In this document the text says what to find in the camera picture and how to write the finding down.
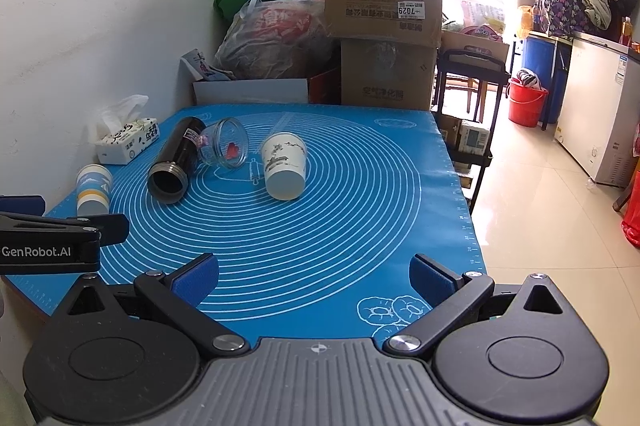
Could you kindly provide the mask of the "white floral paper cup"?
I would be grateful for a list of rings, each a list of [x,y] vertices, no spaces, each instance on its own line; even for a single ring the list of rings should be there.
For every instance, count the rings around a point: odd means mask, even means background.
[[[307,147],[288,131],[269,135],[260,147],[266,190],[279,201],[297,199],[306,185]]]

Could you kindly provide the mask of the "blue yellow striped paper cup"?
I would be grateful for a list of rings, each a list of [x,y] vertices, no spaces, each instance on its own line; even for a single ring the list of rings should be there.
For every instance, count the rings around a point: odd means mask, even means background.
[[[88,164],[76,178],[76,214],[78,217],[110,212],[113,176],[101,164]]]

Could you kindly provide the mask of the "black thermos flask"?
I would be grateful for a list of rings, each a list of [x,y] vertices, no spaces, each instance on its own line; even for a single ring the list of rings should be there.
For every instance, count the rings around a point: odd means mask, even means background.
[[[204,122],[198,117],[184,117],[165,140],[146,175],[146,186],[157,202],[175,204],[186,194],[190,175],[200,162],[196,139],[204,128]]]

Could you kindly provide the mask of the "white tissue box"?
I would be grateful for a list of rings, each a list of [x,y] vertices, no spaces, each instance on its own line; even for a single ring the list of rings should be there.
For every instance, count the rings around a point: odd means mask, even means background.
[[[102,165],[126,165],[160,138],[154,117],[143,117],[146,95],[132,95],[106,107],[99,118],[99,137],[94,145]]]

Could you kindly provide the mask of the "blue silicone baking mat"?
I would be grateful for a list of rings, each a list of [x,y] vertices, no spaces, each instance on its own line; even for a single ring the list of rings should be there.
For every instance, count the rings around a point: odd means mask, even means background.
[[[211,253],[216,289],[201,310],[248,340],[372,337],[383,342],[427,313],[412,289],[416,254],[465,272],[484,269],[457,174],[430,113],[320,105],[214,105],[191,114],[233,116],[250,153],[235,171],[201,167],[183,199],[146,189],[151,147],[114,169],[111,208],[130,222],[126,242],[101,254],[101,277],[126,284]],[[262,142],[288,131],[307,147],[295,200],[266,190]]]

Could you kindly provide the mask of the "white open box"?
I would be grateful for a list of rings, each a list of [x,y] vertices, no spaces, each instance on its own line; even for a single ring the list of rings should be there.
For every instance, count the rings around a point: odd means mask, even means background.
[[[198,106],[221,104],[308,104],[306,79],[237,80],[229,71],[208,64],[198,49],[181,56],[194,81],[192,90]]]

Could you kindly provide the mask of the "red shopping bag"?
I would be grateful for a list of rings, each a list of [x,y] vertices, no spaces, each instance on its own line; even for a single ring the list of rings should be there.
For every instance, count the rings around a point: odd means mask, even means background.
[[[634,183],[620,227],[626,240],[638,249],[640,247],[640,172],[634,174]]]

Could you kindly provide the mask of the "red plastic bucket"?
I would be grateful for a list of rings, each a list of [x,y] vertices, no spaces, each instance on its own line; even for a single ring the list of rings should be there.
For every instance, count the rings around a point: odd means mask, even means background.
[[[536,79],[527,82],[510,79],[509,120],[524,127],[535,127],[547,96],[548,90]]]

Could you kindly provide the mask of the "black utility cart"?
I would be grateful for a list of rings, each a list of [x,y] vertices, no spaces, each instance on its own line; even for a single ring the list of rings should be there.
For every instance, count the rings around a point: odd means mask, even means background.
[[[439,52],[436,61],[435,80],[435,120],[437,123],[442,120],[442,115],[444,114],[444,100],[446,90],[448,90],[447,81],[449,78],[453,78],[458,83],[463,81],[463,85],[454,85],[451,86],[451,89],[463,90],[466,93],[466,101],[468,101],[466,110],[472,116],[474,123],[480,123],[480,120],[484,117],[484,103],[488,87],[492,85],[496,89],[494,112],[492,113],[488,136],[485,140],[484,151],[482,153],[463,151],[460,145],[460,138],[457,138],[455,145],[447,146],[452,163],[478,167],[477,174],[472,178],[472,194],[465,197],[469,212],[472,213],[480,194],[480,186],[483,183],[486,169],[494,160],[491,145],[495,136],[501,97],[510,76],[506,72],[506,65],[503,60],[488,56],[477,50],[448,49]]]

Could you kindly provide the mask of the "white chest freezer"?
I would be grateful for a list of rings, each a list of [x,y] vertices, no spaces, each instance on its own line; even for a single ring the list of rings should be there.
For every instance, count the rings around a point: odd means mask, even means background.
[[[626,187],[637,159],[639,54],[629,47],[577,33],[554,138],[593,183]]]

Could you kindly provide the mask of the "lower cardboard box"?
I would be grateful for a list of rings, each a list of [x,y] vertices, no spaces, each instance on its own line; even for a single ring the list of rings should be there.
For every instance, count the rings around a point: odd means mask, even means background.
[[[341,40],[342,104],[428,111],[437,50],[382,41]]]

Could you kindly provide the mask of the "blue plastic barrel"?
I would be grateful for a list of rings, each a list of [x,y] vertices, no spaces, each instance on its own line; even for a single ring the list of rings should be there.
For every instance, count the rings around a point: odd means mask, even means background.
[[[566,87],[566,68],[570,64],[572,49],[563,43],[555,45],[549,38],[529,34],[524,41],[522,67],[537,74],[541,85],[549,88],[554,72],[554,90],[551,92],[549,123],[558,122]]]

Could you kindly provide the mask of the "clear bag with red contents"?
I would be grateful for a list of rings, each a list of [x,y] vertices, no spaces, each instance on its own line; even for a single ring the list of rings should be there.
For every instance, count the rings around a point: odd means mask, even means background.
[[[324,1],[248,0],[234,15],[213,59],[237,80],[306,78],[333,58]]]

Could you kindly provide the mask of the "purple floral bag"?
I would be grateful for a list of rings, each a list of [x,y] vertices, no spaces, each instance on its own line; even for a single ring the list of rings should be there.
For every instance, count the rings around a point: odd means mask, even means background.
[[[584,0],[536,0],[541,30],[557,38],[572,38],[576,32],[591,33],[594,25],[586,14]]]

